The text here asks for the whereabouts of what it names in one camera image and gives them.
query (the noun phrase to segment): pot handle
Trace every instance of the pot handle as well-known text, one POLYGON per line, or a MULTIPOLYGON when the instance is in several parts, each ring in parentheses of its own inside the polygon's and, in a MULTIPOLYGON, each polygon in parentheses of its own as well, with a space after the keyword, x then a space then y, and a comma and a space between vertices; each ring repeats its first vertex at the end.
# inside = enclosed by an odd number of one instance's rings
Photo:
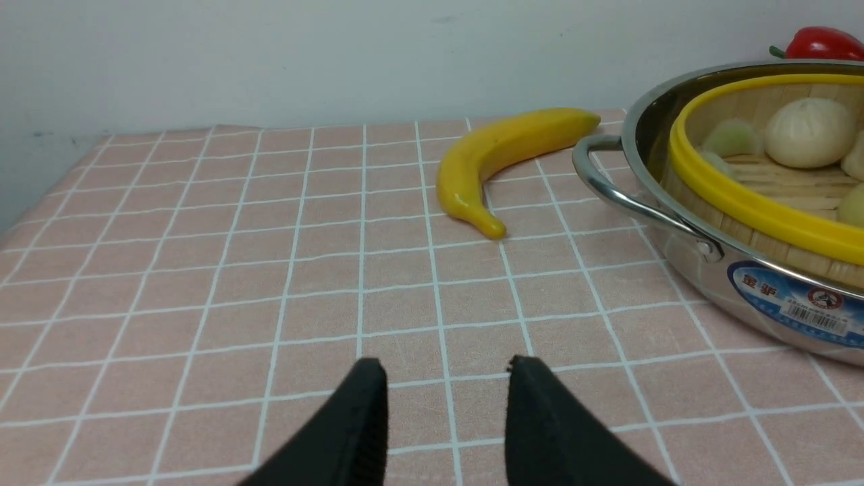
POLYGON ((696 249, 709 263, 715 263, 723 258, 723 250, 719 243, 706 234, 685 224, 677 217, 636 201, 631 196, 620 191, 608 178, 603 176, 591 162, 593 151, 622 151, 621 137, 618 135, 591 135, 576 144, 573 149, 573 167, 579 178, 594 192, 597 197, 610 206, 624 210, 633 218, 667 230, 675 231, 682 236, 696 241, 696 249))

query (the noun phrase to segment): red bell pepper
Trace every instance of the red bell pepper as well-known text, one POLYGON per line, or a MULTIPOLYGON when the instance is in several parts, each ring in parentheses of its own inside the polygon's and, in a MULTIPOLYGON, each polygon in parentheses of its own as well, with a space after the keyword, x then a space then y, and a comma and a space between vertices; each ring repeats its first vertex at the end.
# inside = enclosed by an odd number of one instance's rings
POLYGON ((780 59, 864 61, 864 43, 831 27, 805 27, 795 34, 785 52, 774 46, 768 52, 780 59))

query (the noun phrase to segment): yellow steamer rim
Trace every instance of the yellow steamer rim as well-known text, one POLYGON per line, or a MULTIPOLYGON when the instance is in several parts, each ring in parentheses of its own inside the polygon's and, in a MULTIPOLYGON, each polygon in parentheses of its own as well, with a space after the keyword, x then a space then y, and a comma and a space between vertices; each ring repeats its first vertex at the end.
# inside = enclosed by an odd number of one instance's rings
POLYGON ((864 76, 781 74, 729 83, 692 99, 672 125, 669 157, 682 181, 718 210, 753 229, 824 257, 864 266, 864 228, 785 206, 722 176, 688 140, 686 126, 694 111, 722 96, 777 85, 864 86, 864 76))

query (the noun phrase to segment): pink checkered tablecloth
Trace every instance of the pink checkered tablecloth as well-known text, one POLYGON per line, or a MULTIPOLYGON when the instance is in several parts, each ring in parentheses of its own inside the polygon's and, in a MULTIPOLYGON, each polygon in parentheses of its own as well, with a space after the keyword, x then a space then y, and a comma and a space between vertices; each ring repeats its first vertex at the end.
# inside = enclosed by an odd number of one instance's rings
POLYGON ((505 484, 514 354, 680 483, 864 483, 864 373, 704 301, 569 150, 487 185, 505 241, 443 215, 483 123, 108 137, 0 246, 0 484, 230 484, 361 355, 388 484, 505 484))

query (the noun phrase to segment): blue label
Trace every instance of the blue label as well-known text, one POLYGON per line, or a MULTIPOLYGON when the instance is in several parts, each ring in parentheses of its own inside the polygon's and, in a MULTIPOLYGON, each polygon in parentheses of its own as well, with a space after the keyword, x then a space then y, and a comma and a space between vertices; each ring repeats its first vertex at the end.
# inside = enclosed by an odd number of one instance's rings
POLYGON ((727 276, 744 300, 787 328, 864 349, 864 301, 788 278, 754 261, 730 265, 727 276))

